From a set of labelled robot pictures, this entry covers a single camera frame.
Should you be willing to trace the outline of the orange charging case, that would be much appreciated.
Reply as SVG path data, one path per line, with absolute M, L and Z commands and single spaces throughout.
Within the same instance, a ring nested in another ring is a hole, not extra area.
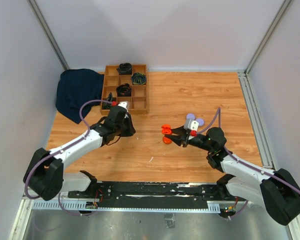
M 161 133 L 164 135 L 171 135 L 172 134 L 172 128 L 169 124 L 163 124 L 161 126 Z
M 166 145 L 169 145 L 169 144 L 172 143 L 172 140 L 169 139 L 168 137 L 165 137 L 165 136 L 162 138 L 162 141 L 163 141 L 163 143 L 166 144 Z

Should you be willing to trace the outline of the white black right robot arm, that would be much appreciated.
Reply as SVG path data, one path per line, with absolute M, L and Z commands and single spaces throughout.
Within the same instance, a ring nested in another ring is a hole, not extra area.
M 283 226 L 300 214 L 300 187 L 290 172 L 283 168 L 263 168 L 239 158 L 225 147 L 227 140 L 220 127 L 200 134 L 181 126 L 164 130 L 164 136 L 178 146 L 207 151 L 209 165 L 225 174 L 217 181 L 216 193 L 220 199 L 243 198 L 263 207 Z

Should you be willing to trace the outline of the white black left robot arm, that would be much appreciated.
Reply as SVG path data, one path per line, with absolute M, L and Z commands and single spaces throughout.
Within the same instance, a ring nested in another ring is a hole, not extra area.
M 32 190 L 45 201 L 65 192 L 93 197 L 97 193 L 97 179 L 84 170 L 66 173 L 65 169 L 87 153 L 109 145 L 114 139 L 135 134 L 128 105 L 127 101 L 121 101 L 110 109 L 107 116 L 62 146 L 50 150 L 37 149 L 23 177 L 26 196 L 33 199 L 29 194 Z

